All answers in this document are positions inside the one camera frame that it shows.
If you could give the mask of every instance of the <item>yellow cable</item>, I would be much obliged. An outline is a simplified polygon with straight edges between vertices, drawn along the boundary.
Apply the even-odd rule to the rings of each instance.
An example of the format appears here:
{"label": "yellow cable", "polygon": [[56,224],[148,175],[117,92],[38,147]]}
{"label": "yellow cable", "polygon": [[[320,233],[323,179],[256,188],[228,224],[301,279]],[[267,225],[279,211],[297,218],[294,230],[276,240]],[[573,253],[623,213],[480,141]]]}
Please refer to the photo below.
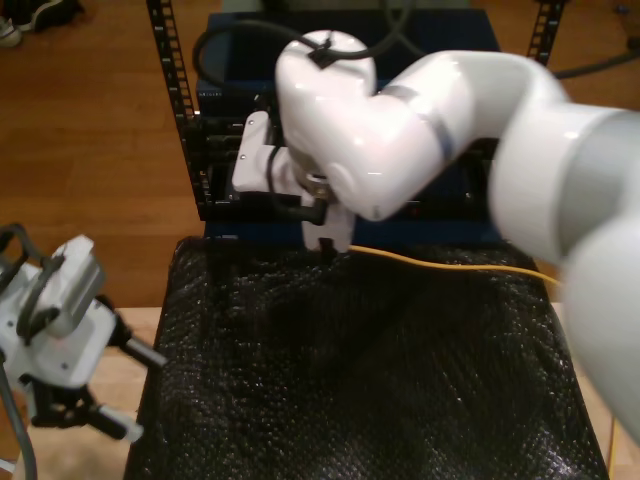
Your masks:
{"label": "yellow cable", "polygon": [[523,275],[531,275],[532,277],[541,278],[549,283],[560,286],[561,283],[555,278],[545,275],[544,273],[536,272],[535,270],[529,270],[527,268],[511,267],[508,265],[449,265],[447,263],[435,263],[425,262],[423,260],[416,260],[415,258],[405,257],[398,255],[397,253],[387,252],[385,250],[378,250],[376,248],[361,247],[360,245],[351,245],[349,250],[353,252],[369,253],[371,255],[379,255],[381,257],[392,258],[401,262],[417,265],[418,267],[437,268],[440,270],[498,270],[501,272],[522,273]]}
{"label": "yellow cable", "polygon": [[[378,255],[381,257],[391,258],[393,260],[399,260],[401,262],[410,263],[411,265],[417,265],[418,267],[437,268],[440,270],[498,270],[501,272],[513,272],[522,273],[523,275],[531,275],[532,277],[541,278],[554,285],[560,286],[561,283],[544,273],[536,272],[535,270],[529,270],[527,268],[511,267],[506,265],[449,265],[446,263],[425,262],[423,260],[416,260],[415,258],[405,257],[398,255],[397,253],[387,252],[385,250],[378,250],[376,248],[361,247],[359,245],[351,245],[349,250],[353,252],[369,253],[371,255]],[[609,479],[613,480],[614,467],[616,463],[616,437],[617,437],[617,425],[615,417],[611,419],[611,441],[609,443],[609,458],[607,462],[607,473]]]}

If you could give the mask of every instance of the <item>rack post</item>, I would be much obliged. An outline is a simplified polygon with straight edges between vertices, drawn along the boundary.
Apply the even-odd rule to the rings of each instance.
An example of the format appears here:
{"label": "rack post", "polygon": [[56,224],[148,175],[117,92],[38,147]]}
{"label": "rack post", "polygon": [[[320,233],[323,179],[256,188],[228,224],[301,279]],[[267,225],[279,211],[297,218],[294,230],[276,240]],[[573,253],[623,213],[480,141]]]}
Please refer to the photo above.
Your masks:
{"label": "rack post", "polygon": [[529,43],[527,57],[546,66],[549,63],[553,43],[558,33],[564,5],[568,0],[538,0],[540,9],[533,26],[533,35]]}
{"label": "rack post", "polygon": [[158,55],[160,55],[162,74],[169,92],[173,117],[180,136],[182,152],[187,164],[191,188],[196,199],[198,214],[203,219],[206,207],[211,202],[211,195],[206,169],[201,168],[199,162],[194,161],[187,144],[186,130],[190,124],[194,123],[195,111],[178,39],[173,6],[171,0],[147,0],[147,9],[149,10],[156,48]]}

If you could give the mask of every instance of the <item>black textured mat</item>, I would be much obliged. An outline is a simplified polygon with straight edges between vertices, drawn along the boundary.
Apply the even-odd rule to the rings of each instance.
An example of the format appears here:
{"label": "black textured mat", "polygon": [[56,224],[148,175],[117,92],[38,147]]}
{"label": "black textured mat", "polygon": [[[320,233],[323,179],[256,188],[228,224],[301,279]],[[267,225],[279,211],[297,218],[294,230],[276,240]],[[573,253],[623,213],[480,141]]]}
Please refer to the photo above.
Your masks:
{"label": "black textured mat", "polygon": [[536,279],[187,239],[156,347],[127,480],[607,476]]}

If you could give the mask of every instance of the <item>white shoe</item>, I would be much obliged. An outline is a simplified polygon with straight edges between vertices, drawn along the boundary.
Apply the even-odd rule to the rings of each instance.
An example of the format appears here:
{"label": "white shoe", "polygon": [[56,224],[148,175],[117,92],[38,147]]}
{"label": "white shoe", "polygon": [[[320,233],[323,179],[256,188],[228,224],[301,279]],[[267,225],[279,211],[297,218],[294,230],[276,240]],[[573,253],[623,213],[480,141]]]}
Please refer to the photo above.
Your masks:
{"label": "white shoe", "polygon": [[22,33],[11,22],[0,17],[0,47],[15,47],[22,40]]}

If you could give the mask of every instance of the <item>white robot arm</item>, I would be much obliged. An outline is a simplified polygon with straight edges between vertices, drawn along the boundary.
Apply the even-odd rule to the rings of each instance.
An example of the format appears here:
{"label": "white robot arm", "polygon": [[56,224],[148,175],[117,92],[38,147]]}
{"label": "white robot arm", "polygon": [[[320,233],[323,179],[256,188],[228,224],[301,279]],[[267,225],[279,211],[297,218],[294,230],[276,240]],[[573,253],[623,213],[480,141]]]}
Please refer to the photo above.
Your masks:
{"label": "white robot arm", "polygon": [[[340,32],[308,37],[364,48]],[[309,52],[291,42],[276,66],[287,148],[273,164],[276,192],[329,199],[325,225],[303,225],[307,246],[326,237],[346,250],[355,215],[388,218],[472,141],[499,138],[494,221],[525,252],[565,265],[572,350],[640,441],[640,115],[572,103],[550,72],[516,55],[436,53],[376,93],[371,58],[319,68]],[[239,191],[267,191],[267,127],[258,112],[245,130]]]}
{"label": "white robot arm", "polygon": [[[76,237],[48,257],[13,224],[0,227],[0,254],[13,240],[22,246],[20,257],[10,262],[0,255],[3,398],[12,403],[5,388],[8,379],[13,390],[25,394],[34,426],[89,424],[115,439],[136,441],[142,427],[97,404],[89,381],[107,346],[119,347],[147,367],[159,368],[166,360],[137,339],[98,295],[105,275],[91,240]],[[40,267],[26,263],[28,259]]]}

